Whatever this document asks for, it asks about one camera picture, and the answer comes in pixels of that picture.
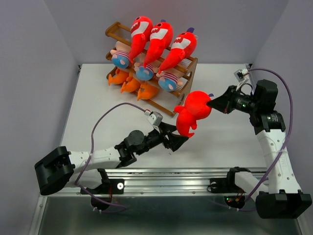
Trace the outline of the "boy doll striped shirt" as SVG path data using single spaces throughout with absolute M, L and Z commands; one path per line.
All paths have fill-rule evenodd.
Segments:
M 177 69 L 162 71 L 157 73 L 156 76 L 158 77 L 159 86 L 167 92 L 174 91 L 177 86 L 183 86 L 181 78 L 184 76 L 184 73 Z

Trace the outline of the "red shark plush top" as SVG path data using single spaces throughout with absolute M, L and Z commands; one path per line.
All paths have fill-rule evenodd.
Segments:
M 197 120 L 207 118 L 212 108 L 207 106 L 213 94 L 203 91 L 193 91 L 185 99 L 184 105 L 178 105 L 174 112 L 178 113 L 176 128 L 180 135 L 191 138 L 194 133 L 190 133 L 190 128 L 196 130 Z

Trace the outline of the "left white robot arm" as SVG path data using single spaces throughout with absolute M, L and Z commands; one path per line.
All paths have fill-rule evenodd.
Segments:
M 136 162 L 136 156 L 160 144 L 176 151 L 188 141 L 187 136 L 177 135 L 175 131 L 174 125 L 161 122 L 146 135 L 133 130 L 120 144 L 104 150 L 75 152 L 59 146 L 34 165 L 40 194 L 52 195 L 78 185 L 93 194 L 103 193 L 109 187 L 105 170 L 129 166 Z

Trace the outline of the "orange shark plush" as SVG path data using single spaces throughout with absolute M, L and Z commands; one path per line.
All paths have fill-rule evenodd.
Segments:
M 137 93 L 137 100 L 143 99 L 143 100 L 148 100 L 154 97 L 158 93 L 158 88 L 144 82 L 140 85 L 140 88 Z
M 126 82 L 128 77 L 129 72 L 121 69 L 116 69 L 113 75 L 108 75 L 108 85 L 110 86 L 111 84 L 123 84 L 124 82 Z
M 129 73 L 129 76 L 126 78 L 126 81 L 123 83 L 120 92 L 134 92 L 137 89 L 139 89 L 141 86 L 141 83 L 134 78 L 132 73 Z

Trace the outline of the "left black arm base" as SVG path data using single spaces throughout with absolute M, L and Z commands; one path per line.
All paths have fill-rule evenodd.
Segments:
M 125 187 L 124 179 L 109 178 L 102 168 L 84 172 L 79 183 L 92 194 L 123 194 Z

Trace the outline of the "boy doll blue pants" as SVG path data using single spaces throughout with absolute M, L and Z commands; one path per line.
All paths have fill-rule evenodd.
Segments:
M 150 64 L 147 64 L 146 67 L 143 66 L 145 59 L 145 54 L 140 54 L 137 56 L 137 61 L 134 63 L 134 70 L 137 79 L 140 81 L 148 81 L 153 78 L 154 74 L 158 72 L 158 67 L 161 64 L 159 60 L 155 60 Z

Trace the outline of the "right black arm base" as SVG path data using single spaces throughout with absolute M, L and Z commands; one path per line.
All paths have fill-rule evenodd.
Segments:
M 239 172 L 251 172 L 247 168 L 232 167 L 224 178 L 210 178 L 207 191 L 211 193 L 240 193 L 242 189 L 235 185 L 235 174 Z

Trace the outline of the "red shark plush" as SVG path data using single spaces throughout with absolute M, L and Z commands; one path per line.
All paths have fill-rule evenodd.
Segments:
M 170 45 L 173 35 L 172 26 L 165 20 L 161 20 L 152 28 L 150 45 L 143 62 L 143 67 L 147 67 L 148 64 L 151 64 L 163 54 L 163 51 Z
M 174 68 L 194 52 L 198 42 L 194 30 L 193 27 L 190 27 L 174 39 L 169 54 L 159 66 L 158 74 Z
M 131 50 L 129 52 L 130 62 L 144 50 L 146 43 L 150 40 L 153 22 L 146 16 L 137 17 L 131 27 Z
M 178 105 L 174 112 L 178 113 L 176 128 L 180 135 L 191 138 L 194 133 L 190 133 L 190 128 L 196 130 L 197 120 L 207 118 L 212 108 L 207 106 L 213 94 L 203 91 L 193 91 L 185 99 L 184 105 Z

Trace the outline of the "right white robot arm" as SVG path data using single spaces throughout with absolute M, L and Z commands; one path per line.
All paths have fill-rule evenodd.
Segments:
M 223 95 L 207 103 L 224 114 L 233 110 L 249 114 L 267 167 L 260 180 L 247 168 L 233 167 L 226 178 L 211 180 L 211 192 L 228 193 L 242 189 L 246 193 L 245 200 L 255 202 L 261 218 L 296 219 L 311 206 L 312 198 L 303 193 L 292 170 L 284 119 L 274 109 L 277 95 L 277 84 L 263 79 L 257 82 L 250 95 L 243 95 L 241 88 L 232 85 Z

